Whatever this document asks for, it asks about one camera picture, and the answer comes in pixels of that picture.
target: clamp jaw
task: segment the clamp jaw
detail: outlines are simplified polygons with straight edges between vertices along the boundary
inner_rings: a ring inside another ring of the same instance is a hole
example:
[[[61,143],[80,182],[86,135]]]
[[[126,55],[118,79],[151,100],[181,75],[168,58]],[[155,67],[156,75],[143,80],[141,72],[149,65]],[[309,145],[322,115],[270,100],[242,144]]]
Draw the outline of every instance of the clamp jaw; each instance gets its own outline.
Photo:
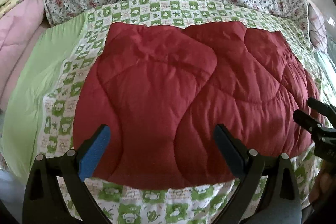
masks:
[[[326,116],[336,128],[336,107],[328,106],[312,97],[307,103],[310,108]],[[299,109],[294,111],[293,119],[299,126],[311,133],[311,139],[315,143],[314,154],[329,163],[336,164],[336,129],[323,127],[323,124]]]
[[[231,172],[241,180],[213,223],[301,223],[299,190],[286,153],[275,158],[262,156],[254,149],[248,150],[240,140],[232,137],[223,124],[215,127],[213,138]],[[262,176],[268,178],[258,208],[250,218],[241,220]]]
[[[43,154],[37,155],[26,186],[23,224],[110,224],[84,183],[85,178],[92,176],[109,141],[110,129],[101,125],[77,151],[71,149],[61,157],[49,159]],[[57,177],[64,178],[83,221],[69,214]]]

